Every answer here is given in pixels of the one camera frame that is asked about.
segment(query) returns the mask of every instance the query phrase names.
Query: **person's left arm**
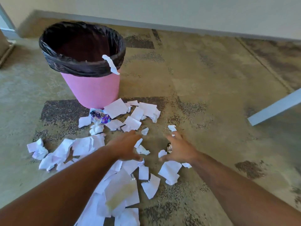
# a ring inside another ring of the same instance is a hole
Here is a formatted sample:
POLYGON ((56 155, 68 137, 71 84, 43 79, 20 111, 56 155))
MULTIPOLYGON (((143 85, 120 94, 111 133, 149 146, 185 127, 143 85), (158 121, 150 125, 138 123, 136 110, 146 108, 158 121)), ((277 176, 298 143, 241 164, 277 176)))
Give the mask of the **person's left arm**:
POLYGON ((0 209, 1 225, 74 225, 96 186, 116 160, 141 161, 135 131, 123 133, 106 146, 53 175, 0 209))

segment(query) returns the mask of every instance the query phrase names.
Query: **black plastic liner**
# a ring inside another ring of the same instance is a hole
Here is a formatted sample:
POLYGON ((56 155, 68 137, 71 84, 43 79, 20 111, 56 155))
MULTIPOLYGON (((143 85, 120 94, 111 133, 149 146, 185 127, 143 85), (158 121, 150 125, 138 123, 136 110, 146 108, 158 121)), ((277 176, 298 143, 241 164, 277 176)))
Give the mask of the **black plastic liner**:
POLYGON ((123 37, 103 25, 59 22, 44 30, 39 45, 49 66, 62 73, 81 77, 104 77, 111 68, 102 55, 109 56, 119 69, 126 54, 123 37))

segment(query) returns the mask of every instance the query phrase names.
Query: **floor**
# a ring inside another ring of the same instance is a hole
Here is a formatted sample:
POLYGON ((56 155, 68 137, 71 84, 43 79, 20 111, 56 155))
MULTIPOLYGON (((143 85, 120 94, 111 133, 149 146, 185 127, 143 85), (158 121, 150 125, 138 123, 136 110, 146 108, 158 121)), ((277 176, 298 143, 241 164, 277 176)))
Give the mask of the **floor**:
MULTIPOLYGON (((0 207, 55 173, 39 171, 26 144, 43 138, 53 151, 64 137, 88 136, 88 127, 77 128, 88 109, 49 68, 38 46, 43 29, 57 21, 33 25, 0 70, 0 207)), ((157 153, 168 143, 163 133, 175 124, 198 150, 301 209, 301 106, 257 126, 246 119, 301 87, 298 44, 108 26, 128 45, 120 97, 154 103, 162 111, 158 123, 143 122, 150 129, 144 137, 150 173, 159 172, 157 153)), ((106 141, 119 133, 107 134, 106 141)), ((161 179, 151 200, 138 181, 141 225, 232 225, 192 169, 179 175, 173 186, 161 179)), ((113 222, 106 219, 105 225, 113 222)))

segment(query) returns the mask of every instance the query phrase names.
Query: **person's right arm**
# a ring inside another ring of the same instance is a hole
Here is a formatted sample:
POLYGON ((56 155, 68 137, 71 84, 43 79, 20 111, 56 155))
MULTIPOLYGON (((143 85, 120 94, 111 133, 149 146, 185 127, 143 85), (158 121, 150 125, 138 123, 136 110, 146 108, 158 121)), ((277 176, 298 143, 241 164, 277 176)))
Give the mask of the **person's right arm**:
POLYGON ((301 213, 255 182, 236 173, 210 156, 198 152, 178 132, 166 136, 172 153, 160 161, 190 163, 206 182, 234 225, 301 225, 301 213))

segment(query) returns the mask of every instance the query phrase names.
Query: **forearm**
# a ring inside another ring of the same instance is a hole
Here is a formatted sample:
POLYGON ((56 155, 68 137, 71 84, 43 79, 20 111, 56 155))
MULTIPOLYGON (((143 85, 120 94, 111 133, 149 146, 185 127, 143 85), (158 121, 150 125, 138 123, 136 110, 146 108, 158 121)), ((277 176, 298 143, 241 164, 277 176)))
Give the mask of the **forearm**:
POLYGON ((117 157, 105 146, 0 210, 2 225, 74 225, 117 157))
POLYGON ((210 187, 234 225, 301 225, 301 213, 208 155, 191 165, 210 187))

